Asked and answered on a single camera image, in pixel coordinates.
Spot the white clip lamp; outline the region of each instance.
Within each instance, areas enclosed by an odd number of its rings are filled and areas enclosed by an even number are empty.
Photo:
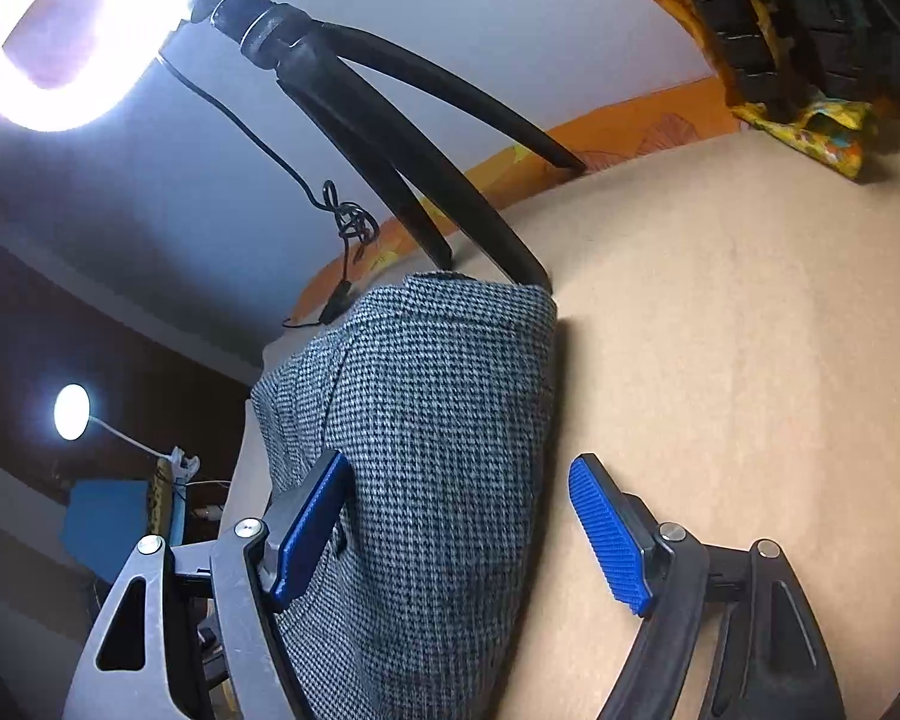
[[[4,50],[7,38],[37,0],[0,0],[0,113],[45,132],[81,127],[101,117],[130,91],[182,20],[192,0],[101,0],[95,6],[93,50],[75,77],[46,88]],[[60,14],[67,20],[66,8]]]
[[[133,440],[116,428],[110,427],[102,419],[96,418],[90,413],[90,396],[87,394],[87,390],[79,386],[79,384],[68,384],[56,396],[56,402],[53,404],[53,424],[56,425],[56,432],[60,433],[60,436],[64,437],[68,442],[74,442],[83,435],[90,422],[100,425],[101,428],[108,430],[114,436],[123,439],[138,449],[168,461],[173,471],[172,481],[174,485],[186,485],[193,478],[194,474],[199,471],[199,457],[186,458],[180,447],[173,447],[173,452],[165,455],[163,452],[157,452],[155,449]]]

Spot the black cable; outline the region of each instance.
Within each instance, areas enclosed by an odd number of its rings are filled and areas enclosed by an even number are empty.
[[[303,189],[303,193],[306,194],[307,199],[314,208],[319,211],[327,211],[327,213],[333,214],[334,222],[337,224],[337,234],[343,241],[343,275],[341,276],[341,280],[338,282],[333,295],[330,300],[327,301],[326,307],[324,307],[323,312],[320,314],[319,322],[306,322],[305,324],[288,324],[287,322],[284,322],[283,326],[287,328],[317,327],[320,324],[329,324],[329,322],[333,322],[333,319],[336,319],[336,316],[333,316],[333,314],[338,316],[339,313],[343,312],[341,310],[343,309],[343,300],[346,299],[346,295],[349,293],[351,286],[347,280],[347,270],[350,260],[350,241],[360,242],[357,253],[354,254],[353,257],[354,263],[360,262],[367,246],[380,237],[380,225],[377,223],[377,220],[373,218],[373,215],[368,210],[362,208],[361,205],[351,202],[350,200],[341,202],[337,195],[337,185],[330,180],[323,182],[323,202],[319,202],[317,198],[314,197],[313,190],[310,189],[310,185],[304,180],[303,176],[294,170],[293,166],[291,166],[290,163],[276,151],[264,143],[253,130],[242,122],[239,116],[209,92],[205,92],[202,88],[197,86],[197,84],[188,79],[183,73],[180,73],[180,71],[173,66],[173,62],[170,62],[170,60],[162,55],[162,53],[157,54],[156,61],[166,68],[170,75],[187,87],[187,89],[202,100],[206,100],[207,103],[210,103],[214,108],[220,111],[223,116],[226,116],[233,124],[236,124],[237,128],[240,129],[240,132],[244,133],[247,138],[250,138],[250,141],[252,141],[260,151],[263,151],[266,156],[269,156],[269,158],[274,160],[277,165],[282,167],[282,169],[290,175],[290,178],[293,178],[293,180],[300,185],[300,188]]]

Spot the yellow patterned cloth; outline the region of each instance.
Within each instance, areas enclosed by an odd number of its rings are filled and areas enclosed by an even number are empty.
[[[800,111],[790,124],[778,124],[765,118],[763,105],[742,103],[734,87],[733,71],[722,59],[720,47],[712,32],[697,14],[693,0],[654,0],[686,29],[703,51],[710,66],[717,71],[727,89],[727,105],[735,116],[758,129],[770,133],[787,146],[832,167],[847,178],[859,175],[864,160],[863,140],[872,129],[872,109],[869,103],[848,103],[843,100],[818,98]],[[770,34],[769,14],[754,1],[760,28],[770,38],[772,50],[775,39]]]

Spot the glowing ring light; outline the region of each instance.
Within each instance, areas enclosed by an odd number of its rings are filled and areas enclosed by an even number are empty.
[[[81,127],[130,91],[182,20],[189,0],[105,0],[96,16],[96,50],[76,77],[53,89],[35,85],[4,42],[36,0],[0,0],[0,113],[43,132]]]

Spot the folded garment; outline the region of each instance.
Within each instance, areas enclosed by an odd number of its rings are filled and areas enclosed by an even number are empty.
[[[253,389],[274,494],[324,448],[356,476],[277,621],[322,720],[487,707],[535,533],[556,317],[538,287],[410,276]]]

